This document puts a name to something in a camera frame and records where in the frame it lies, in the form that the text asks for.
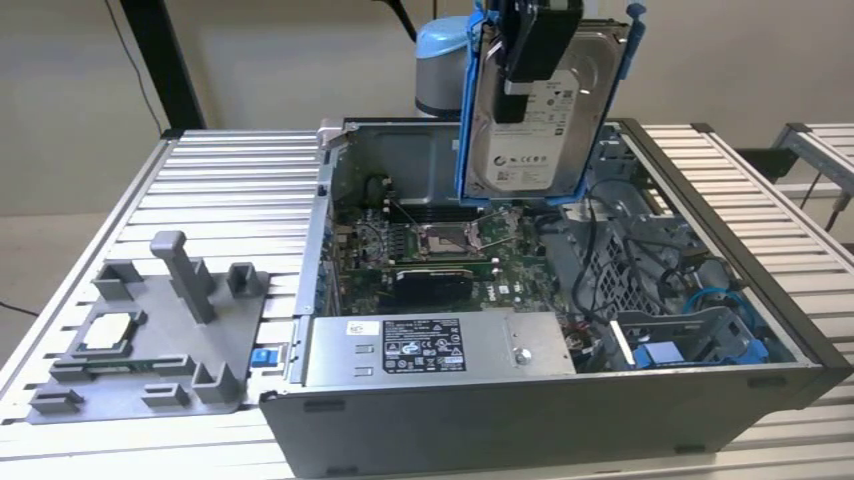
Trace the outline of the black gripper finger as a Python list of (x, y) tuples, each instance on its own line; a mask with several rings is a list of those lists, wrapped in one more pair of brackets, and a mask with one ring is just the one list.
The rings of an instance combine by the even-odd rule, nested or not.
[(520, 123), (532, 83), (550, 78), (584, 6), (581, 1), (500, 1), (497, 12), (496, 122)]

